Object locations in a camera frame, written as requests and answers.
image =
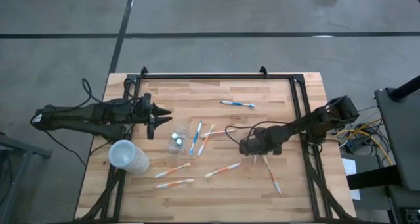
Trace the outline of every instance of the black metal frame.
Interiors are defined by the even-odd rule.
[[[266,68],[261,67],[259,73],[257,74],[147,74],[148,71],[146,68],[143,68],[139,75],[127,75],[127,78],[135,81],[135,92],[134,96],[138,96],[140,92],[140,84],[142,79],[288,79],[290,82],[291,95],[293,99],[293,105],[295,108],[296,117],[301,117],[301,108],[299,106],[299,99],[297,96],[296,84],[301,88],[303,104],[305,113],[310,113],[310,106],[308,95],[306,92],[305,79],[302,74],[273,74],[270,75]],[[131,139],[132,131],[127,134],[126,139]],[[322,161],[320,156],[320,151],[318,146],[313,146],[314,151],[314,160],[316,164],[315,170],[312,167],[310,158],[309,158],[309,144],[306,141],[306,134],[300,134],[301,139],[301,148],[303,153],[303,162],[306,171],[306,178],[308,182],[309,197],[312,205],[312,213],[314,216],[314,222],[323,222],[323,223],[364,223],[363,221],[358,221],[353,219],[349,214],[347,214],[344,209],[338,204],[334,199],[333,195],[326,187],[324,171],[322,168]],[[102,193],[101,198],[105,197],[105,201],[102,201],[100,204],[100,218],[95,219],[99,209],[95,213],[91,213],[89,217],[82,217],[81,219],[76,219],[70,223],[115,223],[119,221],[119,213],[121,211],[121,203],[123,198],[124,182],[125,182],[125,171],[118,170],[120,175],[116,175],[116,168],[110,165],[110,170],[108,173],[108,180],[106,185],[106,190]],[[318,207],[318,200],[316,198],[316,191],[314,182],[317,184],[318,188],[321,190],[325,217],[320,216],[320,209]],[[117,194],[114,204],[114,213],[112,217],[108,217],[108,208],[110,203],[110,193],[114,189],[116,183],[118,183]],[[331,207],[335,207],[335,211],[339,218],[334,219],[332,216]]]
[[[3,133],[0,133],[0,146],[4,146],[7,149],[0,150],[5,152],[17,152],[23,156],[22,163],[20,164],[17,174],[14,179],[11,181],[11,188],[8,194],[6,194],[6,199],[3,203],[4,208],[0,213],[0,223],[8,223],[11,217],[12,209],[14,208],[14,203],[16,197],[18,195],[17,189],[22,182],[22,178],[28,168],[29,162],[33,154],[40,155],[44,159],[50,159],[51,154],[53,153],[52,150],[45,150],[42,148],[38,148],[33,145],[29,145],[15,139],[11,139],[10,137],[6,136]]]

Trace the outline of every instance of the yellow cable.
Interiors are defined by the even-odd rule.
[[[363,135],[369,136],[373,142],[375,142],[375,144],[382,150],[383,154],[385,154],[385,157],[388,159],[389,164],[393,165],[391,159],[389,158],[387,152],[385,152],[385,150],[383,149],[382,145],[375,139],[372,137],[372,135],[366,133],[365,131],[357,131],[355,129],[349,129],[349,130],[344,130],[344,131],[340,131],[340,133],[344,133],[344,132],[353,132],[353,133],[361,133]]]
[[[356,134],[357,133],[357,131],[361,131],[362,129],[364,129],[364,128],[366,128],[366,126],[368,126],[368,125],[370,125],[370,124],[373,124],[373,123],[375,123],[375,122],[378,122],[378,121],[380,121],[380,120],[382,120],[382,118],[379,118],[378,120],[374,120],[374,121],[372,121],[372,122],[368,122],[368,123],[366,123],[366,124],[364,124],[364,125],[362,125],[360,128],[358,128],[355,132],[353,132],[351,135],[349,135],[346,139],[350,139],[354,134]],[[338,132],[338,134],[336,134],[335,136],[338,136],[338,135],[340,135],[340,134],[342,134],[342,133],[344,133],[344,132],[348,132],[348,131],[340,131],[340,132]]]

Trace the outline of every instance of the small clear container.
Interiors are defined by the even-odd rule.
[[[185,155],[186,140],[188,138],[188,127],[179,126],[173,130],[169,138],[168,150],[171,154]]]

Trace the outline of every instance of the blue toothbrush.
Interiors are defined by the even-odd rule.
[[[244,104],[242,102],[229,102],[229,101],[221,101],[221,104],[226,104],[226,105],[235,105],[235,106],[248,106],[251,108],[254,108],[255,105],[254,104]]]
[[[200,134],[202,125],[203,125],[203,121],[200,121],[199,124],[198,124],[196,136],[194,137],[194,140],[192,141],[192,145],[191,145],[191,149],[190,149],[190,156],[192,156],[193,153],[194,153],[194,145],[197,142],[197,138],[198,138],[198,135]]]

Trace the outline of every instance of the metal stand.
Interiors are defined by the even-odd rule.
[[[0,207],[2,209],[2,212],[0,213],[0,223],[8,223],[12,213],[12,209],[14,207],[14,201],[17,196],[17,189],[19,188],[20,182],[22,181],[22,178],[28,168],[31,156],[33,154],[37,154],[42,156],[42,158],[44,159],[49,159],[53,151],[37,148],[36,146],[22,143],[20,141],[7,137],[3,133],[0,133],[0,146],[9,148],[6,149],[5,152],[10,152],[13,150],[15,152],[21,153],[23,156],[23,160],[20,164],[20,167],[18,168],[16,177],[11,181],[11,187],[8,194],[6,194],[7,196],[3,203],[3,207]]]
[[[299,85],[302,91],[303,104],[305,113],[310,112],[308,95],[305,87],[305,79],[302,74],[282,74],[282,75],[270,75],[265,68],[261,68],[259,73],[256,74],[147,74],[146,68],[143,68],[139,75],[127,75],[127,78],[132,79],[135,82],[135,93],[134,97],[138,95],[140,91],[140,83],[142,79],[286,79],[290,82],[291,95],[293,99],[293,105],[295,108],[296,117],[301,117],[301,111],[299,107],[298,94],[296,90],[296,84]],[[127,134],[125,139],[131,139],[132,130]],[[334,199],[331,192],[328,190],[325,182],[324,171],[322,170],[322,161],[318,147],[314,147],[314,160],[317,170],[312,167],[310,162],[308,147],[309,144],[306,141],[306,135],[304,133],[301,136],[301,146],[303,153],[303,161],[306,171],[306,178],[308,181],[309,197],[312,205],[312,212],[314,222],[323,223],[365,223],[359,221],[349,214],[341,207],[341,205]],[[82,218],[75,219],[72,223],[117,223],[119,221],[119,213],[121,211],[121,203],[123,198],[123,189],[125,182],[125,171],[117,170],[115,167],[110,166],[108,173],[108,182],[105,191],[101,194],[98,201],[91,208],[91,210]],[[114,213],[112,217],[108,217],[108,208],[110,204],[110,194],[114,187],[117,185],[117,194],[114,204]],[[320,209],[318,207],[318,201],[316,197],[316,191],[314,183],[317,184],[321,191],[323,205],[325,209],[325,217],[321,217]],[[332,216],[331,208],[335,211],[340,219],[334,219]]]
[[[384,185],[401,185],[396,165],[347,176],[350,190]]]
[[[410,80],[409,82],[401,85],[397,89],[387,88],[389,97],[394,102],[403,102],[405,97],[420,89],[420,76]]]

